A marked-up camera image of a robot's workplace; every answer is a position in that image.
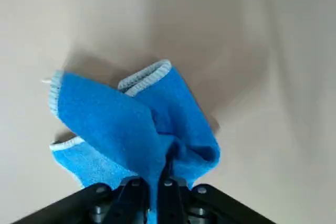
blue cloth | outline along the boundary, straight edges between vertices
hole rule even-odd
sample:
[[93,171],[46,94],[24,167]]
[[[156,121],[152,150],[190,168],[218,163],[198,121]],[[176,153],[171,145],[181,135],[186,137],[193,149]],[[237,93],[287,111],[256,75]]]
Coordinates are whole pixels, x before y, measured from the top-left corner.
[[155,223],[157,184],[172,154],[172,175],[189,186],[219,161],[219,147],[196,101],[169,61],[125,78],[118,90],[57,72],[49,104],[76,137],[50,148],[83,186],[118,187],[131,175],[150,185],[149,221]]

towel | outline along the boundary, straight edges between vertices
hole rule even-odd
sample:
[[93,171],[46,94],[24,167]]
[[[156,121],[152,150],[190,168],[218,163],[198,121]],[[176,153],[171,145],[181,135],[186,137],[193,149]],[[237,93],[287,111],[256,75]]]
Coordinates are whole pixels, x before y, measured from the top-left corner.
[[56,161],[83,186],[103,182],[112,189],[139,175],[150,185],[155,223],[157,184],[171,157],[171,175],[194,181],[215,167],[219,147],[196,101],[168,60],[135,73],[118,90],[57,71],[49,106],[78,136],[50,146]]

screw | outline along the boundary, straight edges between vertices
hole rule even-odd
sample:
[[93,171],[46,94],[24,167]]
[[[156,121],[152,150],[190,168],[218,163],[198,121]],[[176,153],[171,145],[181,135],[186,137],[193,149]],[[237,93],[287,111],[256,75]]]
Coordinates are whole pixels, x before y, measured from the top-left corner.
[[173,184],[173,182],[171,182],[170,180],[165,180],[164,182],[164,186],[171,186]]
[[104,192],[105,189],[106,189],[106,188],[105,188],[104,186],[98,187],[97,190],[96,190],[96,193],[97,193],[97,194],[100,194],[100,193]]
[[199,194],[205,194],[205,193],[206,193],[206,189],[205,189],[205,187],[199,187],[199,188],[197,189],[197,192],[198,192]]

beige surface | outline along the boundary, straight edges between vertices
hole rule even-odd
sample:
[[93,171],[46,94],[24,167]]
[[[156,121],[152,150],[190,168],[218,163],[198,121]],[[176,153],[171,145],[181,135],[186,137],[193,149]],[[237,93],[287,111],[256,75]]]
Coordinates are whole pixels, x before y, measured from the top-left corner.
[[334,223],[334,0],[1,0],[0,222],[78,189],[40,79],[112,85],[169,58],[222,146],[213,184],[278,223]]

